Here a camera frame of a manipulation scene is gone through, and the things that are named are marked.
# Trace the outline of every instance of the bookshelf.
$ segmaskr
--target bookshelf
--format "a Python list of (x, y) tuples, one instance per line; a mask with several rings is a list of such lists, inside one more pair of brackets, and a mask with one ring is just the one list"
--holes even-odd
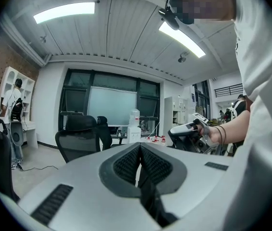
[(24, 104), (24, 112), (22, 120), (25, 122), (29, 122), (30, 118), (30, 104), (32, 98), (32, 92), (34, 89), (35, 81), (28, 78), (27, 76), (21, 74), (17, 70), (12, 67), (7, 67), (5, 73), (2, 77), (1, 85), (0, 85), (0, 109), (1, 103), (5, 94), (8, 90), (12, 90), (14, 88), (14, 84), (16, 79), (22, 80), (22, 87), (20, 88), (20, 92), (22, 94), (22, 100)]

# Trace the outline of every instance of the led panel light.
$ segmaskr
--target led panel light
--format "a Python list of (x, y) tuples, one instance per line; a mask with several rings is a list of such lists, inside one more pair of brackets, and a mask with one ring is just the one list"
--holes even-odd
[(190, 37), (188, 37), (180, 30), (173, 30), (166, 22), (161, 25), (160, 31), (179, 41), (191, 52), (193, 52), (198, 58), (205, 55), (204, 51), (193, 40), (191, 40)]
[(36, 23), (39, 24), (54, 18), (59, 18), (67, 15), (93, 14), (95, 11), (95, 5), (95, 2), (79, 2), (67, 4), (38, 13), (34, 15), (34, 19), (36, 20)]

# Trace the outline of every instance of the whiteboard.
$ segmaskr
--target whiteboard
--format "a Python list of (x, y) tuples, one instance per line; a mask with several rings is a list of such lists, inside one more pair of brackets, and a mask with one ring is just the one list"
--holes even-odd
[(106, 117), (110, 126), (127, 126), (136, 102), (137, 92), (91, 87), (87, 114)]

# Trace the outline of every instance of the white cabinet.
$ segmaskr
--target white cabinet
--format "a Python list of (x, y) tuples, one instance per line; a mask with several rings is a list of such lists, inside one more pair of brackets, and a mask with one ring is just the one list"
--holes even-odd
[(186, 100), (176, 97), (164, 99), (164, 130), (163, 135), (168, 137), (168, 131), (176, 126), (188, 123), (188, 114), (193, 114), (189, 104), (192, 100)]

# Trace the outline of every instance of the floor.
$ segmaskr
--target floor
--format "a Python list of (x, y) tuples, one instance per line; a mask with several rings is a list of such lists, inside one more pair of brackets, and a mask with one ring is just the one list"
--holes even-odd
[[(31, 148), (27, 145), (22, 146), (23, 149), (23, 163), (21, 164), (23, 170), (31, 168), (44, 168), (46, 166), (55, 166), (60, 168), (65, 165), (65, 161), (59, 150), (38, 145), (38, 149)], [(13, 188), (16, 194), (22, 198), (34, 186), (38, 185), (45, 178), (53, 174), (57, 169), (48, 167), (43, 170), (32, 169), (30, 171), (21, 171), (19, 169), (12, 170)]]

